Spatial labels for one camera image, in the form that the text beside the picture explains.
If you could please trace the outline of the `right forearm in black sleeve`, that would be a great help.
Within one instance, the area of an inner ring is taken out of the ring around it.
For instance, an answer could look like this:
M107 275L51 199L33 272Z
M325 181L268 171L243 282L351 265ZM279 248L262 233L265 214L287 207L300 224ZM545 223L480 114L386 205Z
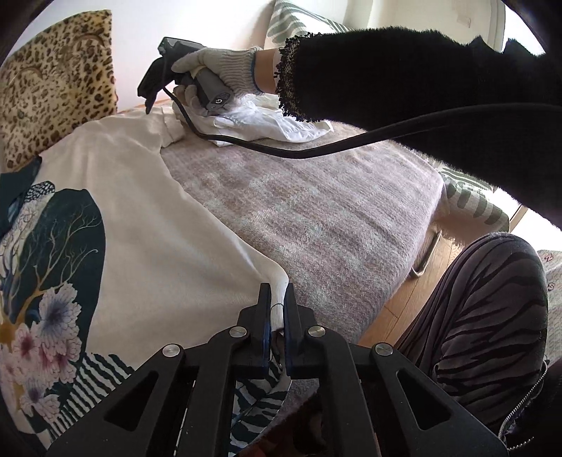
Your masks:
M461 110L460 119L416 128L401 143L561 222L561 75L547 55L381 28L289 39L257 52L250 74L286 113L306 120L374 130Z

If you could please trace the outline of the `right hand in white glove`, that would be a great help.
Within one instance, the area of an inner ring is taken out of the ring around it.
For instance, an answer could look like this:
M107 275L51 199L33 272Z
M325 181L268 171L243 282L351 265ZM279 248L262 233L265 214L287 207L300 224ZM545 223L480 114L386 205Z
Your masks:
M171 69L176 73L183 73L206 67L216 74L236 97L261 95L263 92L254 76L258 51L262 51L261 47L251 47L243 51L203 47L179 58L172 64Z

